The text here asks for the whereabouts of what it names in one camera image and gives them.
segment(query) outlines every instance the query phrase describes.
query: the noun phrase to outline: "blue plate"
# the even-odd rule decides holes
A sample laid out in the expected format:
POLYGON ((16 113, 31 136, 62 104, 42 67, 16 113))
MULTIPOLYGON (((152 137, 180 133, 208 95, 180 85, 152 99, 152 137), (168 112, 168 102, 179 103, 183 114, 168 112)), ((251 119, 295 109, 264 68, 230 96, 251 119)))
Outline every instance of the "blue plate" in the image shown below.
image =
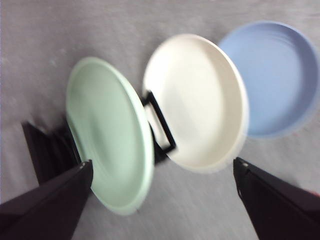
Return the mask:
POLYGON ((243 78, 249 136, 287 134, 315 110, 320 89, 317 52, 296 29, 279 22, 255 22, 231 32, 219 47, 243 78))

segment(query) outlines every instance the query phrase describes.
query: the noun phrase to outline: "gray floor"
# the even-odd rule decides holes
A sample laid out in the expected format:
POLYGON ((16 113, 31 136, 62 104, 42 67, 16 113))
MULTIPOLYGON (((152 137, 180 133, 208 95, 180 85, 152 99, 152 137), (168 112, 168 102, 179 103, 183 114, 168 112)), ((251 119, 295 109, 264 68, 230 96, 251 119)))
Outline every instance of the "gray floor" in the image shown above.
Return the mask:
MULTIPOLYGON (((217 43, 256 20, 290 24, 320 47, 317 0, 4 0, 1 3, 1 202, 37 186, 20 122, 61 121, 72 66, 97 56, 116 66, 140 94, 146 63, 166 38, 201 35, 217 43)), ((320 111, 294 134, 248 139, 247 161, 320 192, 320 111)), ((92 194, 75 240, 255 240, 237 196, 232 166, 211 175, 172 162, 156 168, 139 213, 117 216, 92 194)))

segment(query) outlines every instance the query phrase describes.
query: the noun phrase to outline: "green dish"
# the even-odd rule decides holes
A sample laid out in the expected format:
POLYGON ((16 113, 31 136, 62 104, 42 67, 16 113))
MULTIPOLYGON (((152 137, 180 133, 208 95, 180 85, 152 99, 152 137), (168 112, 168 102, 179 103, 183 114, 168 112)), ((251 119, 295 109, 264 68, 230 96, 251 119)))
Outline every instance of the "green dish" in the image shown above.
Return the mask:
POLYGON ((66 114, 81 160, 92 160, 94 194, 114 213, 135 212, 151 185, 154 146, 133 87, 106 61, 86 57, 70 74, 66 114))

